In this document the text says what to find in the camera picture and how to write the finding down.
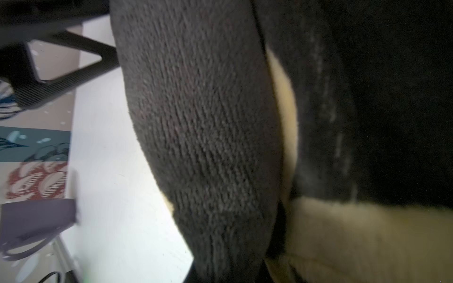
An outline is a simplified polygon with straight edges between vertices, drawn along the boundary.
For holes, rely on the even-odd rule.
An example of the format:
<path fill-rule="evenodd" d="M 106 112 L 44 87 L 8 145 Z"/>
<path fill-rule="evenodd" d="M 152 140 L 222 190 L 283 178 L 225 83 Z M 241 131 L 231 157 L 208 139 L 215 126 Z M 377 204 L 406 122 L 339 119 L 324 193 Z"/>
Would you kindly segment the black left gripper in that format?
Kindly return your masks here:
<path fill-rule="evenodd" d="M 33 109 L 119 67 L 116 48 L 66 29 L 109 13 L 108 1 L 1 1 L 1 78 L 21 108 Z M 52 80 L 36 74 L 28 42 L 40 40 L 101 60 Z"/>

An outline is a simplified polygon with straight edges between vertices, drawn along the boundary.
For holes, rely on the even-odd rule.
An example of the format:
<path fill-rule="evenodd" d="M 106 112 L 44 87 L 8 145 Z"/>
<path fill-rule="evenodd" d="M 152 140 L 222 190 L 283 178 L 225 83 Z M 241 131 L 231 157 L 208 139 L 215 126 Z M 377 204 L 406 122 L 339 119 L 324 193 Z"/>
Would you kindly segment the black pillowcase with cream flowers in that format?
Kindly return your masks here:
<path fill-rule="evenodd" d="M 188 283 L 453 280 L 451 1 L 111 1 Z"/>

